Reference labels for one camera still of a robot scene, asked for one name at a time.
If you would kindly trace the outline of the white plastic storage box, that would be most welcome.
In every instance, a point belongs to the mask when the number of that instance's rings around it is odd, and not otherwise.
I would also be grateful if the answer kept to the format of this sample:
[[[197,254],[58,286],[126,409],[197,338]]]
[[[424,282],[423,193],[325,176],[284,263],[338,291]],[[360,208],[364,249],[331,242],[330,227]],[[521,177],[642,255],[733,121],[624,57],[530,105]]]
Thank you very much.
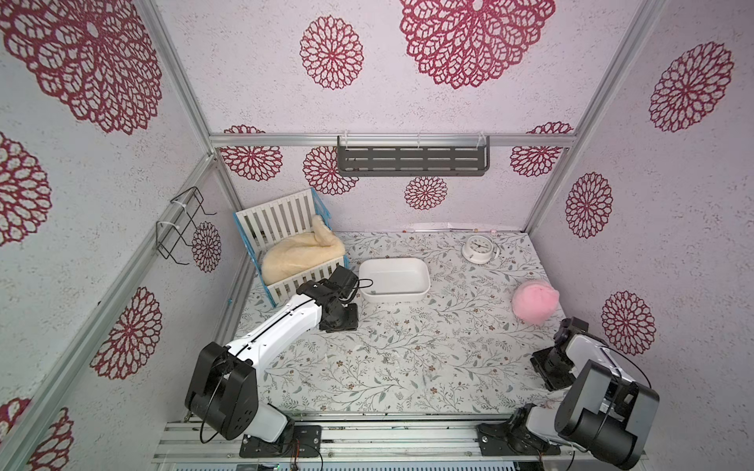
[[[359,265],[359,278],[371,281],[361,288],[364,300],[371,303],[420,301],[431,288],[427,264],[414,257],[365,260]]]

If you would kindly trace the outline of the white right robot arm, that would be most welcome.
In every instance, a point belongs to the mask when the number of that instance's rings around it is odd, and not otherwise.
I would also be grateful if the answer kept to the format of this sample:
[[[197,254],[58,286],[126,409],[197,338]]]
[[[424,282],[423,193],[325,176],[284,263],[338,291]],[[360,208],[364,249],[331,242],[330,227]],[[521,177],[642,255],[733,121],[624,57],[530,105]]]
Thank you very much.
[[[561,321],[554,345],[532,354],[531,363],[550,392],[567,393],[557,409],[528,404],[514,416],[512,430],[522,449],[537,455],[567,445],[622,470],[640,461],[660,405],[645,379],[620,366],[620,353],[588,333],[576,317]]]

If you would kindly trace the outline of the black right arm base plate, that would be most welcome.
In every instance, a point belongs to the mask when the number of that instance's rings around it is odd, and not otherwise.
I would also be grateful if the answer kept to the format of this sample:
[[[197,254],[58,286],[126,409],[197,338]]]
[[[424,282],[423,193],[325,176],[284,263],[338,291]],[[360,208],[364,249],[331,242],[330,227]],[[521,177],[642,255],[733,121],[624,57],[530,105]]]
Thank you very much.
[[[526,404],[503,423],[481,423],[476,426],[477,439],[483,456],[548,456],[560,455],[558,445],[535,435],[526,426],[533,403]]]

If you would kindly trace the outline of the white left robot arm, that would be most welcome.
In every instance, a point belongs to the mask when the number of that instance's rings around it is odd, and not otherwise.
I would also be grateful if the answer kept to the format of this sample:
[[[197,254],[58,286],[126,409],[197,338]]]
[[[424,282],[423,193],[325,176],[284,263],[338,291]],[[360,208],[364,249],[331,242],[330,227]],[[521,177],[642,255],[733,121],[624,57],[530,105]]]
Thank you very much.
[[[301,285],[279,311],[243,337],[199,353],[188,384],[186,409],[226,440],[250,437],[270,445],[287,444],[294,420],[259,398],[267,365],[304,334],[355,331],[359,277],[339,266],[320,281]]]

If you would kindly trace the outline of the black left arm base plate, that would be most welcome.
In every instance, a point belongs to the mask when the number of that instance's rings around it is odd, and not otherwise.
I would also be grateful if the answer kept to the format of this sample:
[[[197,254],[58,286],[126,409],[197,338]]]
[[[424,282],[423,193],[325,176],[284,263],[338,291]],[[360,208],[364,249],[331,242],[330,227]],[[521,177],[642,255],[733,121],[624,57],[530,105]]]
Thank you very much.
[[[292,422],[273,443],[243,436],[241,458],[316,458],[320,457],[323,428]]]

